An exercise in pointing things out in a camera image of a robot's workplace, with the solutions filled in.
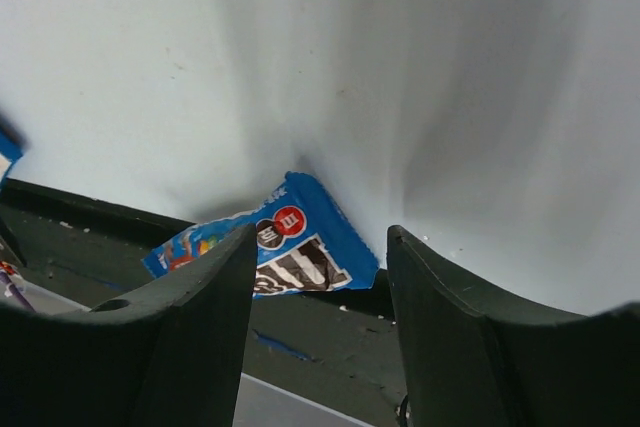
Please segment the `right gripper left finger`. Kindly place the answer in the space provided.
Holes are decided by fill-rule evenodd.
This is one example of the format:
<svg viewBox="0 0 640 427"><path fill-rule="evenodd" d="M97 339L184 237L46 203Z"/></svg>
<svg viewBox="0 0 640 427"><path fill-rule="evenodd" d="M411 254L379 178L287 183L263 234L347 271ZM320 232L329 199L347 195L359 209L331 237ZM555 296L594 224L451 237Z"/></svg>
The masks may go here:
<svg viewBox="0 0 640 427"><path fill-rule="evenodd" d="M88 310L1 307L5 426L229 426L252 305L256 230Z"/></svg>

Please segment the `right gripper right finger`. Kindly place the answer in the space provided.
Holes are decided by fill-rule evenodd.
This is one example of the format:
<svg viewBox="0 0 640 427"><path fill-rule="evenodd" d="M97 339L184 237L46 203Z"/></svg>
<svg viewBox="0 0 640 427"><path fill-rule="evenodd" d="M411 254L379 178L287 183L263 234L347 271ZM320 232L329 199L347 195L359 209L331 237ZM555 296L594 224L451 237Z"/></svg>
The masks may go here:
<svg viewBox="0 0 640 427"><path fill-rule="evenodd" d="M416 426L635 426L639 306L583 316L525 299L401 226L387 267Z"/></svg>

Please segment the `blue M&M bag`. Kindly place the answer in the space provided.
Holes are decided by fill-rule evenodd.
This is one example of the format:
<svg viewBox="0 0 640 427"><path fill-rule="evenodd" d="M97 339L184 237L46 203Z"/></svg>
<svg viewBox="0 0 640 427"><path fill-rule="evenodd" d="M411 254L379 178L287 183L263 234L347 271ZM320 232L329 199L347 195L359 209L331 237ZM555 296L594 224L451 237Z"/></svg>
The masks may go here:
<svg viewBox="0 0 640 427"><path fill-rule="evenodd" d="M373 286L378 259L324 186L300 172L288 172L258 208L192 225L142 263L153 277L162 277L248 224L256 227L256 297Z"/></svg>

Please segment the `blue white candy bar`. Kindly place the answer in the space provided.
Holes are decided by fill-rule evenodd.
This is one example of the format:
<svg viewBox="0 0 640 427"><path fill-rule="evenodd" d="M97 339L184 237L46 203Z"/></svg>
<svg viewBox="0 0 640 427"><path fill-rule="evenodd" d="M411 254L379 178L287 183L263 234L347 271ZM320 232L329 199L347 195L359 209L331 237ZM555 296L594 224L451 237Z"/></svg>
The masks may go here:
<svg viewBox="0 0 640 427"><path fill-rule="evenodd" d="M1 184L9 176L28 147L24 132L5 113L1 113Z"/></svg>

